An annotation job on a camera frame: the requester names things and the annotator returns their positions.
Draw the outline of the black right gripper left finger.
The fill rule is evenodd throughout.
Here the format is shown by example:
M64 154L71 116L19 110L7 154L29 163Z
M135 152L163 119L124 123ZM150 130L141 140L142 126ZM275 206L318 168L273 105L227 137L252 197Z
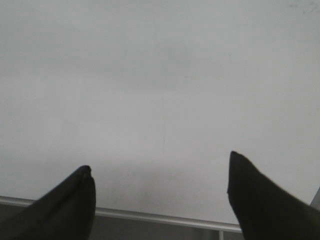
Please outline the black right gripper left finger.
M80 166L51 191L0 224L2 240L87 240L96 210L96 185Z

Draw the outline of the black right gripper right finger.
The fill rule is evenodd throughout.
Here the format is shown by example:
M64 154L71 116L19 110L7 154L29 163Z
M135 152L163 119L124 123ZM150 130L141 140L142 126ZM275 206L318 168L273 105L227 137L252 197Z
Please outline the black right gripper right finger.
M320 212L231 151L227 195L246 240L318 240Z

